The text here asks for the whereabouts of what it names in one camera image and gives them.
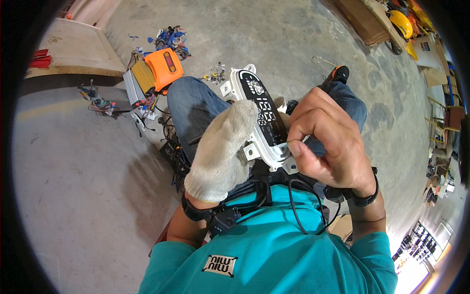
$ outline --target shirt label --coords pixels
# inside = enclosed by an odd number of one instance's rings
[[[234,277],[235,261],[238,257],[230,257],[223,255],[209,255],[207,262],[202,271],[215,272],[224,276]]]

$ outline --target teal t-shirt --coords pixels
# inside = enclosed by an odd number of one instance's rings
[[[385,233],[348,249],[324,232],[314,195],[292,189],[295,220],[284,185],[271,187],[273,205],[238,220],[199,249],[166,241],[153,247],[140,294],[153,293],[383,293],[395,292],[397,274]],[[254,201],[255,193],[230,202]]]

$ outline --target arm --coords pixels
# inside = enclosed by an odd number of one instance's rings
[[[290,116],[289,149],[299,171],[332,187],[352,188],[355,195],[375,193],[376,182],[366,156],[356,122],[319,88],[313,88]],[[319,158],[302,140],[312,135],[323,143],[327,153]],[[385,232],[385,208],[379,191],[374,202],[364,208],[348,201],[354,239]]]
[[[186,175],[185,197],[198,209],[215,207],[228,191],[246,181],[249,164],[237,156],[258,119],[258,107],[251,101],[238,101],[220,113],[204,132],[190,172]],[[190,220],[178,206],[167,239],[199,248],[207,233],[206,221]]]
[[[185,197],[197,209],[206,209],[217,206],[219,203],[204,202],[197,200],[185,192]],[[206,221],[194,222],[190,220],[183,211],[181,204],[176,208],[175,213],[170,220],[170,227],[168,228],[167,240],[177,241],[191,245],[194,248],[199,248],[202,245],[204,237],[207,233]]]
[[[384,199],[379,190],[377,198],[366,207],[356,207],[352,200],[348,200],[349,213],[352,219],[352,230],[354,240],[359,240],[373,232],[385,232],[386,217]]]

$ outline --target yellow helmet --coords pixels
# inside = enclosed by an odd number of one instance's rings
[[[409,39],[413,35],[413,27],[408,18],[398,10],[390,10],[388,14],[390,21],[401,32],[402,37],[405,40]]]

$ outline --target knee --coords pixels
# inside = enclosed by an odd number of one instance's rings
[[[359,98],[350,100],[349,104],[348,114],[357,123],[359,130],[362,132],[367,118],[367,106]]]
[[[175,100],[186,97],[187,94],[192,92],[195,87],[200,86],[201,83],[202,81],[195,77],[181,77],[168,88],[167,99]]]

